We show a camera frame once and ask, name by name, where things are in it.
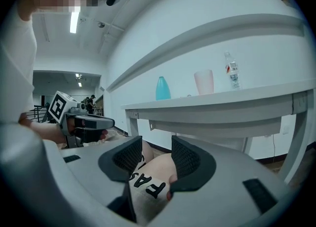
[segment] pink cup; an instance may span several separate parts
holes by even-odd
[[[203,70],[194,74],[199,95],[214,93],[214,78],[211,70]]]

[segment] blue bottle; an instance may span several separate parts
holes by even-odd
[[[171,99],[170,89],[164,77],[160,76],[156,88],[156,101]]]

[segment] black gripper pad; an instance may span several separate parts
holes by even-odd
[[[270,192],[258,179],[250,179],[242,183],[262,214],[266,213],[277,204],[277,200],[273,198]]]
[[[71,155],[71,156],[68,156],[68,157],[64,157],[64,161],[66,163],[69,163],[69,162],[73,162],[77,159],[81,159],[78,155]]]
[[[207,183],[215,173],[214,157],[201,148],[172,136],[171,157],[176,166],[178,180],[170,185],[170,192],[195,191]]]
[[[82,119],[75,118],[75,127],[82,127]]]
[[[98,165],[111,181],[125,183],[122,196],[113,200],[108,208],[117,214],[136,223],[132,199],[129,189],[129,177],[142,158],[143,138],[137,136],[130,141],[102,154]]]
[[[74,135],[81,138],[83,143],[98,142],[104,130],[76,129]]]

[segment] white shirt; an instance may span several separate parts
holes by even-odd
[[[32,83],[36,50],[32,20],[23,21],[14,5],[3,22],[0,36],[0,89],[6,101],[0,106],[1,122],[17,122],[21,113],[34,109]]]

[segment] ceiling light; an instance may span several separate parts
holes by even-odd
[[[70,32],[71,33],[77,32],[79,12],[80,12],[80,6],[76,6],[75,12],[71,13],[71,21],[70,21]]]

